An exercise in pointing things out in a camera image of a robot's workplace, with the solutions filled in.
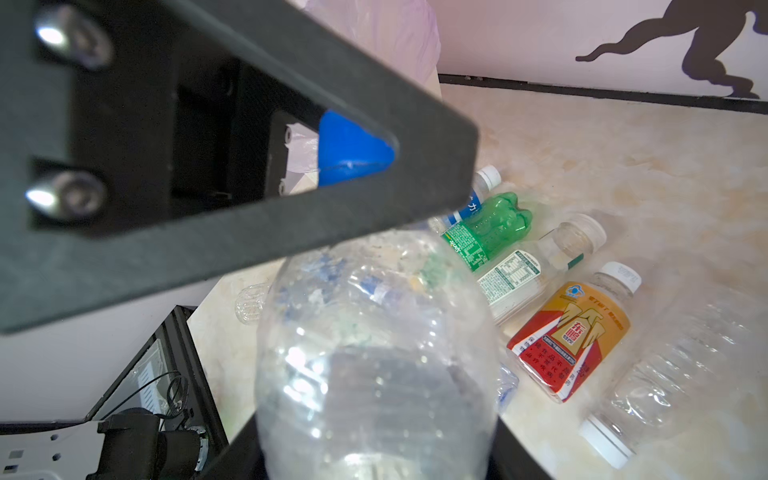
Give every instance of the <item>blue plastic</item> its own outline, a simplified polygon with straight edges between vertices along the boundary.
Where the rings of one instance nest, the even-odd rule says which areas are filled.
[[[317,148],[318,185],[384,171],[395,160],[395,151],[380,138],[332,111],[320,119]]]

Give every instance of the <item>white wall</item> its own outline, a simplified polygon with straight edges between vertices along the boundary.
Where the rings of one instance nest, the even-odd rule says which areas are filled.
[[[725,96],[732,92],[682,72],[693,31],[658,38],[629,55],[575,61],[602,43],[619,41],[639,21],[662,16],[670,0],[429,2],[438,19],[442,42],[438,71],[442,74],[674,94]],[[767,99],[768,36],[752,30],[754,21],[755,15],[747,13],[741,35],[718,58],[728,74],[751,78],[753,92]]]
[[[218,278],[0,336],[0,422],[83,419],[176,305]]]

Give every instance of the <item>blue logo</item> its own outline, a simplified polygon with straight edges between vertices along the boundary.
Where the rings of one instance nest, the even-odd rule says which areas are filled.
[[[581,288],[581,285],[573,285],[565,290],[565,294],[572,298],[579,298],[584,296],[584,290]]]

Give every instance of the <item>blue label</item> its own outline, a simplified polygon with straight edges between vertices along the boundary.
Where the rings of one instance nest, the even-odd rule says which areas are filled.
[[[480,199],[478,198],[477,193],[473,190],[472,195],[469,197],[469,202],[467,203],[467,206],[459,210],[458,212],[453,212],[452,214],[448,215],[448,220],[451,222],[451,225],[454,223],[457,223],[459,220],[464,220],[465,218],[472,215],[474,212],[480,210]]]

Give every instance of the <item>black silhouette on wall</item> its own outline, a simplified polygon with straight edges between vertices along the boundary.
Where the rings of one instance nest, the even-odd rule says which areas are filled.
[[[594,61],[603,53],[626,55],[659,37],[674,37],[696,30],[688,53],[683,58],[683,73],[694,80],[733,89],[729,97],[760,98],[752,92],[749,78],[726,73],[717,60],[736,40],[746,24],[746,13],[757,17],[754,31],[768,35],[768,0],[672,0],[662,18],[643,20],[618,43],[605,43],[576,61]]]

